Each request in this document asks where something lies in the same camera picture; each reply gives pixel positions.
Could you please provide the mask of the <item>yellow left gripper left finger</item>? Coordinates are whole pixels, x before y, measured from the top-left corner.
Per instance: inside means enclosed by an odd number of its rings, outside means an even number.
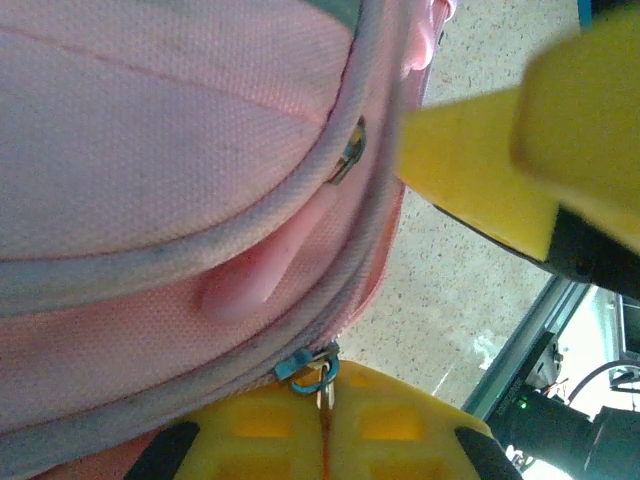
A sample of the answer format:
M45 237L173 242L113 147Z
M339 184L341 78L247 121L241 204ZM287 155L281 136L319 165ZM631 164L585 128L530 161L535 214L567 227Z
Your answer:
M328 480L328 374L264 386L172 422L127 480Z

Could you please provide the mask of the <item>aluminium frame rail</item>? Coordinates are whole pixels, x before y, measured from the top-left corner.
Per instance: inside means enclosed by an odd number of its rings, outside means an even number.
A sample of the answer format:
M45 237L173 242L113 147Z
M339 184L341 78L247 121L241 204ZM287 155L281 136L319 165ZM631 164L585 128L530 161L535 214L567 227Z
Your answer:
M564 329L590 286L553 276L540 291L527 314L499 351L462 410L487 422L501 414L525 384L542 351L537 348L547 333Z

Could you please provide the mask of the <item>pink backpack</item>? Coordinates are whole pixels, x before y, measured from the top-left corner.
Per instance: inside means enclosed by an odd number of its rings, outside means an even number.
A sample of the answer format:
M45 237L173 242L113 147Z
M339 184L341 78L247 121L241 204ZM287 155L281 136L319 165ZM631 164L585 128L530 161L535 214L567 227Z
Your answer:
M459 0L0 0L0 480L170 477L333 376Z

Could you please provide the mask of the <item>blue table edge strip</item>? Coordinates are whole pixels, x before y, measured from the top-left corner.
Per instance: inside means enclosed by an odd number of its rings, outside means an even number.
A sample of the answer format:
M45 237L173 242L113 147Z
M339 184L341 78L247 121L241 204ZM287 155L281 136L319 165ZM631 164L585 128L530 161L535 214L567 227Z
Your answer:
M613 9L638 2L640 0L576 0L579 25L586 28L592 25L595 19L603 17Z

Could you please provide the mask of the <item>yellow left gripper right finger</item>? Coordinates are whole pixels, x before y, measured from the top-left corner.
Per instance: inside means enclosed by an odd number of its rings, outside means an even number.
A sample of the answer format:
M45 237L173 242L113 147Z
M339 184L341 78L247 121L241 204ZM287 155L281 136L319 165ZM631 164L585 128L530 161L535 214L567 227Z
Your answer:
M479 418L351 361L333 385L326 480L523 480Z

